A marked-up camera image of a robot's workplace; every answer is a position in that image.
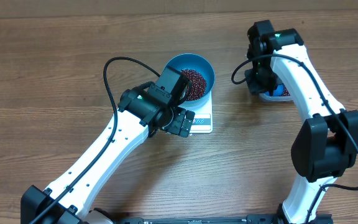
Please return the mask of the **blue plastic measuring scoop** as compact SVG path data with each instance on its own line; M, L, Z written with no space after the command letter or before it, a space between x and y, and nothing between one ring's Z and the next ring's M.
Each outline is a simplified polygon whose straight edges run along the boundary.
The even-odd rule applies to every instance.
M282 96L285 92L285 85L278 85L273 91L273 96Z

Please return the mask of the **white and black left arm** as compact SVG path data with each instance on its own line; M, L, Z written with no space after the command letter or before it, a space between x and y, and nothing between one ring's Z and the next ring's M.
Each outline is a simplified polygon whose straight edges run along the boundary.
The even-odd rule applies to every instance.
M113 223L92 204L122 161L161 129L188 137L194 112L179 107L181 93L157 87L126 90L110 122L84 154L44 190L21 198L21 223Z

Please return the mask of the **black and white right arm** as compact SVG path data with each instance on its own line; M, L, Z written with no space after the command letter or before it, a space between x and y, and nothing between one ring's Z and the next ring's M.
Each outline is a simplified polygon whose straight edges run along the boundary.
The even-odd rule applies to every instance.
M316 215L316 209L326 190L356 161L358 111L346 110L332 96L295 29L275 31L265 20L255 22L247 36L249 91L271 101L284 85L303 123L291 147L297 175L275 223L332 223L330 216Z

